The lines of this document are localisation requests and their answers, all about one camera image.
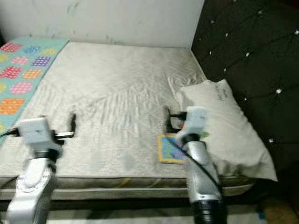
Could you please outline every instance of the pillow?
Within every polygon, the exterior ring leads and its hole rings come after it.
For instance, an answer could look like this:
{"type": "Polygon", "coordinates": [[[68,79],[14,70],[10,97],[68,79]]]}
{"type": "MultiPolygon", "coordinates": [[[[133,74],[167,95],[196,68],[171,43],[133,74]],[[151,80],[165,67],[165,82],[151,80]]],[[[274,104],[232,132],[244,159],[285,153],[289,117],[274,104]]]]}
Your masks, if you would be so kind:
{"type": "Polygon", "coordinates": [[[277,181],[272,158],[233,97],[226,80],[183,87],[177,92],[182,111],[189,106],[209,110],[201,140],[206,142],[218,174],[277,181]]]}

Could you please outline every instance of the white mattress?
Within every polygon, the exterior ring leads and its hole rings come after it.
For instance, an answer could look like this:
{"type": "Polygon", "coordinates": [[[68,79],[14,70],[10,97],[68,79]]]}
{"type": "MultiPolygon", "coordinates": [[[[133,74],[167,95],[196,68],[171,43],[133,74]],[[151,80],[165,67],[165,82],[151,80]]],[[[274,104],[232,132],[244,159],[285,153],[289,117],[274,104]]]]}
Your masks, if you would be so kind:
{"type": "MultiPolygon", "coordinates": [[[[119,182],[105,189],[101,184],[77,189],[79,183],[71,182],[73,189],[58,190],[56,199],[95,198],[94,189],[98,189],[98,198],[106,198],[107,189],[127,186],[127,196],[132,197],[129,184],[136,178],[152,180],[144,186],[139,183],[137,197],[145,197],[145,189],[151,190],[149,197],[165,196],[166,183],[155,187],[163,178],[178,181],[170,186],[174,193],[169,196],[186,196],[183,167],[158,161],[157,136],[163,133],[163,105],[178,111],[174,96],[179,88],[204,79],[188,49],[68,43],[19,120],[46,115],[51,128],[67,131],[69,115],[75,112],[76,137],[66,140],[64,155],[57,161],[57,176],[61,180],[118,178],[119,182]]],[[[0,153],[2,178],[18,175],[30,157],[21,138],[8,137],[0,153]]],[[[118,189],[113,191],[117,198],[126,197],[118,189]]]]}

